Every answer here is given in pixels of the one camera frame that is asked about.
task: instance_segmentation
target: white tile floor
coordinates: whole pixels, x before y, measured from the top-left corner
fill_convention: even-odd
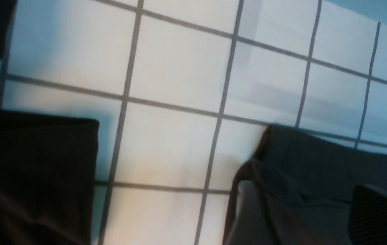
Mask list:
[[[221,244],[268,123],[387,154],[387,26],[318,3],[19,0],[0,108],[100,121],[93,244]]]

